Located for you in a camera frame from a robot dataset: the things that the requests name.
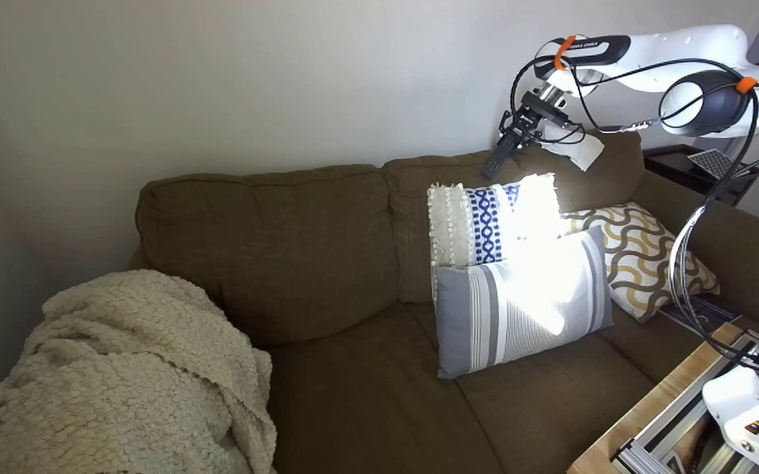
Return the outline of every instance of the knit blanket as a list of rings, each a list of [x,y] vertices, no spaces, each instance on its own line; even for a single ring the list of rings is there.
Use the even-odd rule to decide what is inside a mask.
[[[41,313],[0,382],[0,470],[275,470],[271,357],[200,286],[122,271]]]

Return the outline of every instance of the patterned pillow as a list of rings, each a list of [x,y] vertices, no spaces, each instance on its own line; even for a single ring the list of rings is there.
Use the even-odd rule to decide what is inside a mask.
[[[431,183],[427,202],[431,266],[497,262],[517,254],[521,236],[562,232],[553,173],[489,187]]]
[[[637,320],[650,319],[667,304],[667,262],[674,236],[637,202],[566,213],[572,232],[599,223],[611,296]],[[720,291],[717,274],[694,253],[686,254],[686,286],[690,295]]]
[[[437,377],[483,371],[611,324],[599,229],[520,246],[503,262],[435,269]]]

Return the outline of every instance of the brown couch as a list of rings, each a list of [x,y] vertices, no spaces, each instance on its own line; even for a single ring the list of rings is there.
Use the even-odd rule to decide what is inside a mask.
[[[694,345],[667,319],[437,379],[427,183],[484,183],[488,152],[268,175],[178,175],[140,195],[142,260],[186,277],[275,357],[277,468],[563,470]],[[562,211],[634,200],[677,229],[699,195],[642,170],[637,137],[582,173],[525,150],[500,182],[553,170]],[[696,234],[728,308],[759,327],[759,219],[720,204]]]

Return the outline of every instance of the couch backrest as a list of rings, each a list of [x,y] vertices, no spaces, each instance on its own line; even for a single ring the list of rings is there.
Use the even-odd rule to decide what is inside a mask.
[[[200,283],[256,345],[325,336],[397,300],[379,169],[142,187],[142,262]]]
[[[642,152],[637,133],[603,137],[603,152],[588,170],[579,170],[566,157],[555,157],[541,146],[525,146],[520,163],[505,163],[497,182],[521,179],[528,173],[553,173],[562,211],[617,204],[632,196],[642,175]],[[427,187],[472,183],[483,187],[483,159],[489,152],[459,157],[425,155],[384,163],[389,208],[395,221],[400,300],[427,302],[430,290],[430,213]]]

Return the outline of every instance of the couch armrest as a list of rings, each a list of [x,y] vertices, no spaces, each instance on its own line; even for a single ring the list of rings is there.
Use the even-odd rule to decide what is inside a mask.
[[[634,202],[677,232],[703,195],[659,173],[642,173]],[[720,277],[729,310],[759,320],[759,219],[717,202],[694,232],[694,253]]]

